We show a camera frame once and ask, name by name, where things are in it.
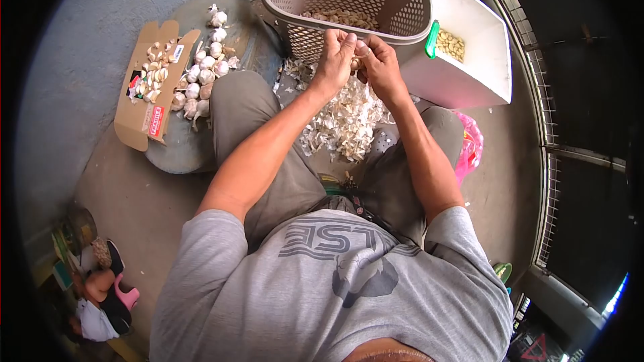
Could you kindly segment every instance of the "olive pants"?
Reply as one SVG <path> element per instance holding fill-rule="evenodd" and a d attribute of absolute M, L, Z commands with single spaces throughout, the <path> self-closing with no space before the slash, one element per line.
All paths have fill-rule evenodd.
<path fill-rule="evenodd" d="M 259 74 L 239 71 L 217 79 L 211 96 L 217 166 L 279 111 L 277 97 Z M 461 121 L 454 113 L 440 107 L 426 109 L 421 115 L 455 167 L 463 145 Z M 324 203 L 324 187 L 298 144 L 298 141 L 293 144 L 268 190 L 246 215 L 244 228 L 249 253 L 257 250 L 277 225 L 314 207 L 319 209 Z M 360 185 L 361 200 L 369 211 L 391 225 L 392 235 L 402 242 L 420 245 L 426 225 L 425 214 L 414 193 L 402 142 L 372 161 Z M 328 207 L 353 212 L 348 209 L 349 202 L 336 200 L 329 204 Z"/>

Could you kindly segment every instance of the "red triangle sign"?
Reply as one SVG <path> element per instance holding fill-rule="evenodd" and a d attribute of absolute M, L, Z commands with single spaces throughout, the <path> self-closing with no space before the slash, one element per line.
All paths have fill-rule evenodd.
<path fill-rule="evenodd" d="M 530 354 L 530 351 L 535 348 L 535 346 L 541 343 L 541 355 L 528 355 Z M 528 348 L 523 355 L 521 355 L 521 359 L 532 359 L 535 361 L 544 361 L 546 357 L 545 354 L 545 333 L 542 333 L 539 338 L 536 339 L 536 341 Z"/>

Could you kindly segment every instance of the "gray t-shirt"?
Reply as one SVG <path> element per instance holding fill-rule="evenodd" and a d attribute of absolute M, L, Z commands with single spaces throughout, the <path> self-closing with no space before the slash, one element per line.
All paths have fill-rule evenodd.
<path fill-rule="evenodd" d="M 205 211 L 183 226 L 150 358 L 335 362 L 391 337 L 437 362 L 500 361 L 512 305 L 467 210 L 434 218 L 425 249 L 327 209 L 284 222 L 247 256 L 237 218 Z"/>

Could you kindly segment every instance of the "white styrofoam box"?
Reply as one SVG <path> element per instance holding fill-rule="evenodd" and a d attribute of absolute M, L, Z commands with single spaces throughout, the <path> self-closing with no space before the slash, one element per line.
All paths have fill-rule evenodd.
<path fill-rule="evenodd" d="M 397 50 L 409 92 L 448 109 L 503 105 L 512 100 L 507 26 L 480 0 L 431 0 L 431 17 L 463 38 L 463 63 L 436 50 L 429 59 L 424 42 Z"/>

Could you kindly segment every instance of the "pink plastic bag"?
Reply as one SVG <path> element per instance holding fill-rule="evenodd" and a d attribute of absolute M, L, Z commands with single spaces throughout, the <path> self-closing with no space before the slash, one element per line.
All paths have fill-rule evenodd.
<path fill-rule="evenodd" d="M 465 133 L 463 135 L 463 147 L 461 155 L 456 162 L 456 179 L 459 186 L 463 183 L 463 178 L 479 166 L 481 155 L 483 154 L 483 135 L 477 126 L 476 120 L 460 112 L 454 112 L 459 117 Z"/>

